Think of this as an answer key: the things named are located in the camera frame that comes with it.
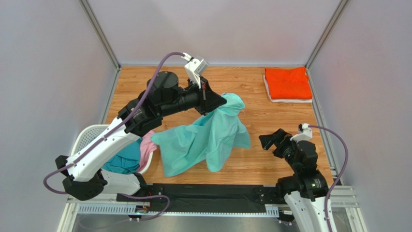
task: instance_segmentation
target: white bracket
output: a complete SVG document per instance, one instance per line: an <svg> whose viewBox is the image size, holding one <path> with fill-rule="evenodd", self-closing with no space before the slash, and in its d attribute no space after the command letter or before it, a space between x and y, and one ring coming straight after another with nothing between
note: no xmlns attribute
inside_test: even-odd
<svg viewBox="0 0 412 232"><path fill-rule="evenodd" d="M186 73L188 74L190 81L201 88L200 75L205 71L209 64L202 57L193 58L187 53L184 54L185 56L182 58L188 61L185 65Z"/></svg>
<svg viewBox="0 0 412 232"><path fill-rule="evenodd" d="M312 138L312 129L309 128L309 124L308 123L303 123L302 124L302 130L298 131L299 133L294 135L291 140L295 140L296 142L299 141L307 141L309 139Z"/></svg>

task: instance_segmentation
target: wooden floor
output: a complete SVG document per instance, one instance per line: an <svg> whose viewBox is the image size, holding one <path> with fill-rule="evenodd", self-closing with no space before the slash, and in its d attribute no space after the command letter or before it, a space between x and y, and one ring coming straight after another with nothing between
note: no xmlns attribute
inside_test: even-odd
<svg viewBox="0 0 412 232"><path fill-rule="evenodd" d="M187 86L187 75L183 67L165 67L179 76L179 84ZM107 123L110 123L130 100L138 97L146 89L146 82L155 67L123 67L113 97ZM270 151L262 149L258 136L271 134L279 128L295 134L299 123L316 124L311 104L272 103L263 84L264 68L209 67L203 76L215 92L232 92L241 97L246 107L239 114L241 122L249 131L251 148L234 148L224 167L216 173L207 169L202 161L186 172L165 177L160 151L154 153L152 163L144 178L147 183L185 184L259 184L274 185L278 178L293 174L284 159L276 158ZM163 125L155 131L163 131L178 125L189 125L199 117L199 113L188 110L163 119ZM318 152L318 168L329 185L333 183L321 137L313 130L313 139Z"/></svg>

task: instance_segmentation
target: orange cloth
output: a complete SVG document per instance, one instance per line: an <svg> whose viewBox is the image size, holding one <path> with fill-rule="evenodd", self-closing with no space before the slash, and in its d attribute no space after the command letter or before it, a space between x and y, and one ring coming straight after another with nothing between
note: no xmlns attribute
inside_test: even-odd
<svg viewBox="0 0 412 232"><path fill-rule="evenodd" d="M312 99L306 68L265 69L265 78L272 99Z"/></svg>

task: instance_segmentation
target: teal cloth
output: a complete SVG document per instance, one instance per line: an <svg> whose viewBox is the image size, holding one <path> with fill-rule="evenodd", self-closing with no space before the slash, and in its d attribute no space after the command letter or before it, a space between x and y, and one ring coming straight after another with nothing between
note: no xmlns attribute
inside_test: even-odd
<svg viewBox="0 0 412 232"><path fill-rule="evenodd" d="M164 175L180 174L206 160L211 172L219 171L233 147L250 148L250 137L237 115L245 108L234 93L223 94L225 105L193 124L155 133L151 140L160 146Z"/></svg>
<svg viewBox="0 0 412 232"><path fill-rule="evenodd" d="M103 169L120 174L132 174L140 167L140 143L142 138L138 139L119 151L113 156L106 164L103 165Z"/></svg>

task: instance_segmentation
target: white wall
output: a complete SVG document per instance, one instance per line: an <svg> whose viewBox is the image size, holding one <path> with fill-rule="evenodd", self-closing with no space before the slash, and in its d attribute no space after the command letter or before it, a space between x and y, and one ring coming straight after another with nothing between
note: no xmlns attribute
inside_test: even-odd
<svg viewBox="0 0 412 232"><path fill-rule="evenodd" d="M43 177L99 123L115 69L78 1L0 5L0 231L56 231L67 195Z"/></svg>
<svg viewBox="0 0 412 232"><path fill-rule="evenodd" d="M326 124L348 143L344 180L371 232L412 228L411 9L410 0L349 2L311 69Z"/></svg>
<svg viewBox="0 0 412 232"><path fill-rule="evenodd" d="M122 64L303 65L339 0L90 0ZM181 64L172 58L169 64Z"/></svg>

